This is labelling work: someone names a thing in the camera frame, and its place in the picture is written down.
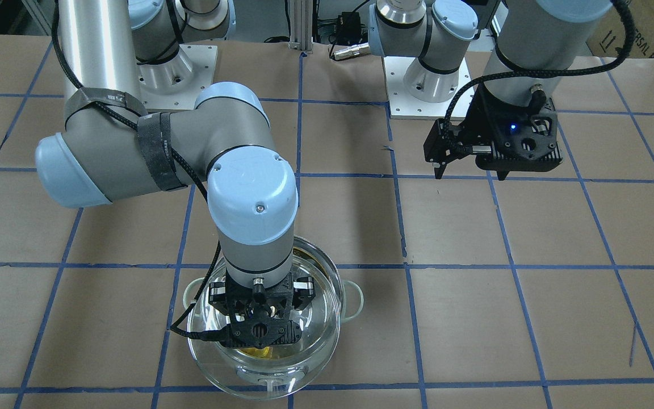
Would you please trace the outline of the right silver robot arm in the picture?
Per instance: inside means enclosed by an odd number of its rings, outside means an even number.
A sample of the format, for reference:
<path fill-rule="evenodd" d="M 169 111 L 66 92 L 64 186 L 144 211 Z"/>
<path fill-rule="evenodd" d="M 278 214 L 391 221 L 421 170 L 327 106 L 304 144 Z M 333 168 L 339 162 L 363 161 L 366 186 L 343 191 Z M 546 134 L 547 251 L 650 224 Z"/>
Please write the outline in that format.
<path fill-rule="evenodd" d="M 213 331 L 170 329 L 227 348 L 296 344 L 293 311 L 316 292 L 291 272 L 298 192 L 288 161 L 275 150 L 259 98 L 233 81 L 207 86 L 193 109 L 148 113 L 136 79 L 127 1 L 57 1 L 53 49 L 71 83 L 63 133 L 35 151 L 40 181 L 68 208 L 196 186 L 207 201 L 226 278 L 196 293 L 226 316 Z"/>

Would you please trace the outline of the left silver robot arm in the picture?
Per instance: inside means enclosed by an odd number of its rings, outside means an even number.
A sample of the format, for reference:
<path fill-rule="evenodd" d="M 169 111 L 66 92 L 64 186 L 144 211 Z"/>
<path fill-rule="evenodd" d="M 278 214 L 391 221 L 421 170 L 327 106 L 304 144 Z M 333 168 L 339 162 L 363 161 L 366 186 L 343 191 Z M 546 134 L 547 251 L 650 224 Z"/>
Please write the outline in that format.
<path fill-rule="evenodd" d="M 503 180 L 546 173 L 563 162 L 551 98 L 562 77 L 603 72 L 571 65 L 608 1 L 509 1 L 506 21 L 482 76 L 459 85 L 459 68 L 479 33 L 479 16 L 462 1 L 377 1 L 368 44 L 375 55 L 409 57 L 403 80 L 426 103 L 449 102 L 423 144 L 434 176 L 474 156 Z"/>

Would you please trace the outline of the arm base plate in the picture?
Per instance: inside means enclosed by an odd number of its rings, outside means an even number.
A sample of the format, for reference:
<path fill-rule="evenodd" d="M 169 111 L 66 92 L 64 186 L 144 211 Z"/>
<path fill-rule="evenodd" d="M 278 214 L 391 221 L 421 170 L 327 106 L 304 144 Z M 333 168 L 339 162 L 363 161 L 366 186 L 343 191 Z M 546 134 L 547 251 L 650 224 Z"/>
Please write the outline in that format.
<path fill-rule="evenodd" d="M 213 83 L 218 47 L 181 45 L 175 57 L 158 65 L 140 65 L 141 101 L 152 113 L 193 109 L 197 96 Z"/>
<path fill-rule="evenodd" d="M 414 57 L 387 56 L 383 61 L 391 115 L 397 119 L 441 118 L 471 80 L 466 60 L 449 74 L 430 72 Z"/>

